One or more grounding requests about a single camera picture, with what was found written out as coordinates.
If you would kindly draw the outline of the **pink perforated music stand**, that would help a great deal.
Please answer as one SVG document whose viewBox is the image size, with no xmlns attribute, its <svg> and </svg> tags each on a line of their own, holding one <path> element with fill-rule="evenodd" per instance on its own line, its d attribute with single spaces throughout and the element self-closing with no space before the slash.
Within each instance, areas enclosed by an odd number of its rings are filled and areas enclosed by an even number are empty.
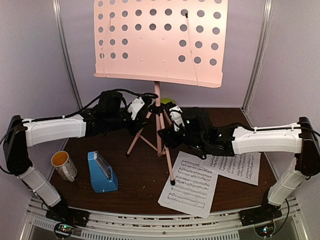
<svg viewBox="0 0 320 240">
<path fill-rule="evenodd" d="M 97 78 L 219 88 L 226 0 L 96 0 Z"/>
</svg>

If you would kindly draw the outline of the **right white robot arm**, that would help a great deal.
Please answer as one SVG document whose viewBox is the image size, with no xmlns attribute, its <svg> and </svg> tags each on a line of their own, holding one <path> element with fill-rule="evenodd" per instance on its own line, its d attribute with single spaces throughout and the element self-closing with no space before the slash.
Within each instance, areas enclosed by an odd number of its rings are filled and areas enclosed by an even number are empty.
<svg viewBox="0 0 320 240">
<path fill-rule="evenodd" d="M 249 127 L 233 123 L 215 127 L 209 116 L 200 109 L 182 112 L 169 110 L 172 125 L 158 130 L 168 148 L 186 145 L 200 151 L 200 158 L 208 155 L 233 157 L 253 152 L 293 153 L 294 160 L 287 171 L 267 192 L 262 206 L 256 210 L 259 220 L 268 220 L 304 180 L 320 172 L 320 144 L 318 134 L 307 117 L 282 126 Z"/>
</svg>

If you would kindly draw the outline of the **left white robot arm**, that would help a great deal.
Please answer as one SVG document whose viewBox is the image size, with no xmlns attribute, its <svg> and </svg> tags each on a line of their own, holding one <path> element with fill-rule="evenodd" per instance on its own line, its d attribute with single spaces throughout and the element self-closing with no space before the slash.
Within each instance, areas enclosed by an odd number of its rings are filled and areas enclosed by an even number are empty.
<svg viewBox="0 0 320 240">
<path fill-rule="evenodd" d="M 101 92 L 93 102 L 80 110 L 61 116 L 22 119 L 20 115 L 11 118 L 6 134 L 2 137 L 6 163 L 4 173 L 21 179 L 36 193 L 61 222 L 72 218 L 72 211 L 65 206 L 62 196 L 36 169 L 29 158 L 28 148 L 38 144 L 69 139 L 106 135 L 110 131 L 127 129 L 135 135 L 150 121 L 140 116 L 158 98 L 155 93 L 127 93 L 136 98 L 127 104 L 123 93 L 125 89 L 116 88 Z"/>
</svg>

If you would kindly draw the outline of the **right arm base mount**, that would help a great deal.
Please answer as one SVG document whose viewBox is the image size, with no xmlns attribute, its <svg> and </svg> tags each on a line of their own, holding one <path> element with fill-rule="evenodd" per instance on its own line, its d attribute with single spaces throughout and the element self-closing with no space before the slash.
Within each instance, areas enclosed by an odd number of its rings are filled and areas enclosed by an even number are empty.
<svg viewBox="0 0 320 240">
<path fill-rule="evenodd" d="M 282 216 L 279 205 L 269 203 L 267 194 L 264 195 L 261 206 L 239 212 L 242 226 L 255 225 L 255 233 L 259 237 L 272 237 L 276 232 L 274 219 Z"/>
</svg>

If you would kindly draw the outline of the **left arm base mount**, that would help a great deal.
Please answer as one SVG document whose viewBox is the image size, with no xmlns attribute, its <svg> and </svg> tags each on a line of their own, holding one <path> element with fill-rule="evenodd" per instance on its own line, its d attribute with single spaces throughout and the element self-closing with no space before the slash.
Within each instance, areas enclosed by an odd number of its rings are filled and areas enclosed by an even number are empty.
<svg viewBox="0 0 320 240">
<path fill-rule="evenodd" d="M 62 198 L 55 206 L 49 206 L 41 197 L 41 207 L 45 206 L 45 217 L 57 223 L 53 227 L 53 233 L 60 239 L 69 238 L 77 227 L 86 227 L 90 213 L 86 210 L 75 209 L 68 206 Z"/>
</svg>

